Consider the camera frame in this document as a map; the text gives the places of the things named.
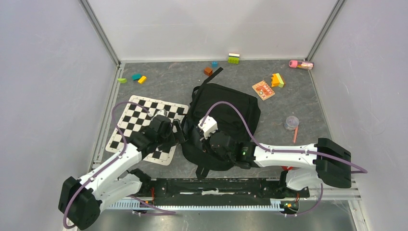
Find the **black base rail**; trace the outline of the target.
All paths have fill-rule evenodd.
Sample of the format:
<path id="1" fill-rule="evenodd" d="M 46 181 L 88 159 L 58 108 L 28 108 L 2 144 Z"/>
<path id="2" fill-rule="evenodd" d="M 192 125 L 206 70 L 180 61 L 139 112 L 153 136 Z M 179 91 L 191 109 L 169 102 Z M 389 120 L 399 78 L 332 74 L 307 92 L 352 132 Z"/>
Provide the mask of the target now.
<path id="1" fill-rule="evenodd" d="M 309 198 L 310 193 L 308 187 L 295 191 L 268 178 L 157 178 L 144 182 L 134 196 L 155 206 L 253 208 L 272 200 Z"/>

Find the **black white chessboard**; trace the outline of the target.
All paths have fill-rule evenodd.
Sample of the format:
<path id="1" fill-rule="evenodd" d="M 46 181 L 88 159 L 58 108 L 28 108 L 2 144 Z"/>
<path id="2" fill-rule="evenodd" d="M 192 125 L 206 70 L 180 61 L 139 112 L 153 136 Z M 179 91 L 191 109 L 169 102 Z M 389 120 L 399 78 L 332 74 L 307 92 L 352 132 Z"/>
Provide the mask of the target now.
<path id="1" fill-rule="evenodd" d="M 129 100 L 145 107 L 147 110 L 149 110 L 149 113 L 133 104 L 127 104 L 125 106 L 117 125 L 126 138 L 129 138 L 130 135 L 139 131 L 143 126 L 149 125 L 150 121 L 152 120 L 150 115 L 154 114 L 156 111 L 166 110 L 167 117 L 171 121 L 174 119 L 181 121 L 189 109 L 188 105 L 166 102 L 136 95 L 131 96 Z M 144 161 L 168 166 L 173 159 L 175 150 L 175 146 L 163 151 L 156 150 L 154 153 L 149 154 L 146 158 L 144 158 Z"/>

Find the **yellow orange block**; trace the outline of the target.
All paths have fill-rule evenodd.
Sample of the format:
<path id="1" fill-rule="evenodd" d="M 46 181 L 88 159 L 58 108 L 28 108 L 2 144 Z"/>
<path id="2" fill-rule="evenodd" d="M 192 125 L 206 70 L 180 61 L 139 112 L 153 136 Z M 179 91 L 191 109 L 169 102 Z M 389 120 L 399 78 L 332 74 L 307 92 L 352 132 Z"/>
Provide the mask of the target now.
<path id="1" fill-rule="evenodd" d="M 146 76 L 142 76 L 139 80 L 138 83 L 139 84 L 143 84 L 146 81 L 147 77 Z"/>

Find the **pink capped marker tube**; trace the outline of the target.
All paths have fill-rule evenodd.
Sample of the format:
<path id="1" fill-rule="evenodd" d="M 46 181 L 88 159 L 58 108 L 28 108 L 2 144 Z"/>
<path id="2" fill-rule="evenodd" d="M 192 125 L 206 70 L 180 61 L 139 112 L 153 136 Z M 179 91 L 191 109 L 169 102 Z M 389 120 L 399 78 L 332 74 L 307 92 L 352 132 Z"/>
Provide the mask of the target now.
<path id="1" fill-rule="evenodd" d="M 297 69 L 304 69 L 304 70 L 312 70 L 314 67 L 314 63 L 308 62 L 308 61 L 290 60 L 289 67 L 297 68 Z"/>

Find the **red window toy brick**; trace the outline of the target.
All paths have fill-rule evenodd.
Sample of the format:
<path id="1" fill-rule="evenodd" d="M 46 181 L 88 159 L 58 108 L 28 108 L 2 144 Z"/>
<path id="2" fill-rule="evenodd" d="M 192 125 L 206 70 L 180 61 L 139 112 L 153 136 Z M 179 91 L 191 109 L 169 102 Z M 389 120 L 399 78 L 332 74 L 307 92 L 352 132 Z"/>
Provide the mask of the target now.
<path id="1" fill-rule="evenodd" d="M 290 171 L 293 169 L 293 167 L 287 167 L 287 166 L 281 166 L 283 171 Z"/>

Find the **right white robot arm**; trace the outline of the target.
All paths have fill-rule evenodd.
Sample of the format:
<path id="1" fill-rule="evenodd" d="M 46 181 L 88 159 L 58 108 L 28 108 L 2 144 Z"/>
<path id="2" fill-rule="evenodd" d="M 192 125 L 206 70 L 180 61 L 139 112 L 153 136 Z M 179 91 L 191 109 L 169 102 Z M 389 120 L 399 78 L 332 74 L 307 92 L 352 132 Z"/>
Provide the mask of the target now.
<path id="1" fill-rule="evenodd" d="M 237 142 L 224 132 L 205 138 L 200 132 L 191 134 L 192 142 L 202 148 L 199 165 L 216 171 L 233 166 L 243 169 L 282 166 L 278 183 L 283 196 L 291 196 L 306 186 L 325 183 L 335 188 L 351 187 L 351 153 L 328 138 L 303 146 L 272 146 L 254 142 Z"/>

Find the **black student backpack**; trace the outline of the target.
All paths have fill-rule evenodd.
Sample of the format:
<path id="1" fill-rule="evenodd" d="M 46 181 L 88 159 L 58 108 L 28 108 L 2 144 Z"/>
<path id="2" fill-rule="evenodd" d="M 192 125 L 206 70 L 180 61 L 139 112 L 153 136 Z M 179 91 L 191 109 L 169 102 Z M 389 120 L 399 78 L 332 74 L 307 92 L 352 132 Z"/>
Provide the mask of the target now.
<path id="1" fill-rule="evenodd" d="M 224 132 L 237 142 L 251 142 L 251 135 L 256 131 L 261 110 L 256 97 L 211 83 L 211 80 L 223 69 L 218 68 L 200 86 L 193 89 L 190 108 L 183 118 L 182 127 L 187 141 L 183 143 L 184 157 L 197 165 L 196 176 L 204 179 L 210 169 L 199 165 L 200 158 L 196 154 L 197 148 L 193 144 L 191 134 L 198 128 L 199 121 L 205 115 L 211 116 L 218 126 L 216 132 Z"/>

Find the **green half round block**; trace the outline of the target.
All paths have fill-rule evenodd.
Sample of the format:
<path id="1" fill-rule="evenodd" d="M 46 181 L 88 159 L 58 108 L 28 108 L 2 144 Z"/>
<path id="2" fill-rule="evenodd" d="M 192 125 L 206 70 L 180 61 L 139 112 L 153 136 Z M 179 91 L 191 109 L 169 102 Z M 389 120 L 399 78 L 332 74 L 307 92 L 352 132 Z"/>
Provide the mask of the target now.
<path id="1" fill-rule="evenodd" d="M 117 79 L 119 83 L 124 84 L 127 83 L 127 79 L 126 78 L 118 78 Z"/>

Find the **green white block stack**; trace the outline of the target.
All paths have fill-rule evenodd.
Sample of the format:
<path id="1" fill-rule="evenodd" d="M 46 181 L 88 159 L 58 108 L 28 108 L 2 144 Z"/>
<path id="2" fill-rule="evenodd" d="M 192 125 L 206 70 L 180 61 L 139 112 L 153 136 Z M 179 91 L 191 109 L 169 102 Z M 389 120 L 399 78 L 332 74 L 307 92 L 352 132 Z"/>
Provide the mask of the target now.
<path id="1" fill-rule="evenodd" d="M 228 55 L 228 63 L 230 64 L 238 64 L 240 61 L 240 55 L 237 53 L 229 53 Z"/>

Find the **clear round glitter jar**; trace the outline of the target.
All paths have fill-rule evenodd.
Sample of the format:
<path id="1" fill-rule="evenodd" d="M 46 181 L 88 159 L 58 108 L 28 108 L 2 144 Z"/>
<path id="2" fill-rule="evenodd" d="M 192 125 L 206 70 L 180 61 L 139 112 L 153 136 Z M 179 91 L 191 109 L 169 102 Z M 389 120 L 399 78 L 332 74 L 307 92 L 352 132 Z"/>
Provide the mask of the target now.
<path id="1" fill-rule="evenodd" d="M 287 130 L 296 130 L 300 124 L 300 121 L 295 116 L 289 116 L 286 118 L 284 128 Z"/>

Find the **brown orange cube block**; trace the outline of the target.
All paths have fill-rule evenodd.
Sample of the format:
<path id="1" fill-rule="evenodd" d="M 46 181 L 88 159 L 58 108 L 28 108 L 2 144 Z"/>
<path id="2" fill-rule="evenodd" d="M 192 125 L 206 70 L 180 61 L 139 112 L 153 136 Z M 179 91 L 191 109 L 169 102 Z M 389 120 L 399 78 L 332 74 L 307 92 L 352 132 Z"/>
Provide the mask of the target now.
<path id="1" fill-rule="evenodd" d="M 213 74 L 213 69 L 210 68 L 210 67 L 206 67 L 204 69 L 204 74 L 207 75 L 207 76 L 211 76 Z"/>

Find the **orange green block stack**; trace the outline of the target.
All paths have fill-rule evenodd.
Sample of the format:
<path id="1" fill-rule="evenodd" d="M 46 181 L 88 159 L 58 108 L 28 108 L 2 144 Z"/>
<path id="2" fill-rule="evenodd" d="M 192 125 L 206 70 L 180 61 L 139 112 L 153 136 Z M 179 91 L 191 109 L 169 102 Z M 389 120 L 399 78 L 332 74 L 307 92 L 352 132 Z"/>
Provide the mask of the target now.
<path id="1" fill-rule="evenodd" d="M 271 86 L 283 88 L 285 86 L 285 81 L 279 73 L 272 74 Z"/>

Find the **small orange spiral notebook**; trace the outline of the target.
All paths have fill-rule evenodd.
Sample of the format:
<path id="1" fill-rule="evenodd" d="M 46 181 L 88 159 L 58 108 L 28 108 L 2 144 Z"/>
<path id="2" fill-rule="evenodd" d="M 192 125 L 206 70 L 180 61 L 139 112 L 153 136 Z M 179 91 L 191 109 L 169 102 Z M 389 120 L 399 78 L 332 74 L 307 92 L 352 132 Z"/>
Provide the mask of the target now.
<path id="1" fill-rule="evenodd" d="M 257 93 L 261 100 L 265 101 L 275 95 L 274 90 L 269 84 L 262 80 L 252 86 L 252 89 Z"/>

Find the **teal block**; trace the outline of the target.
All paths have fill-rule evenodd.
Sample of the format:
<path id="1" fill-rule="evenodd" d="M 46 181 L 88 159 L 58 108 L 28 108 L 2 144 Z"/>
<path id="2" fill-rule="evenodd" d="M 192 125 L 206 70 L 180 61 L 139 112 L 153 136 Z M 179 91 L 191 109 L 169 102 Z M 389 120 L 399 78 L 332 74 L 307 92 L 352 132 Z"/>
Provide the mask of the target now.
<path id="1" fill-rule="evenodd" d="M 132 75 L 132 80 L 139 80 L 142 77 L 141 74 L 134 74 Z"/>

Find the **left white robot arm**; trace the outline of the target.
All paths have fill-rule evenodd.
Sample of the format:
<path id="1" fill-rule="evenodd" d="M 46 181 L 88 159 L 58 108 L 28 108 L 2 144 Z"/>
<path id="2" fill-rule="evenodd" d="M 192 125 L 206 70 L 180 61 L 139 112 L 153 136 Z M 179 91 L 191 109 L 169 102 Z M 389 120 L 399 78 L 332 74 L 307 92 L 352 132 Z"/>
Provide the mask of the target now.
<path id="1" fill-rule="evenodd" d="M 129 173 L 117 178 L 157 149 L 168 149 L 185 141 L 180 120 L 156 115 L 149 125 L 142 127 L 124 146 L 99 167 L 80 178 L 69 177 L 62 185 L 58 209 L 63 213 L 66 229 L 80 230 L 91 226 L 110 205 L 124 197 L 146 196 L 151 183 L 144 175 Z"/>

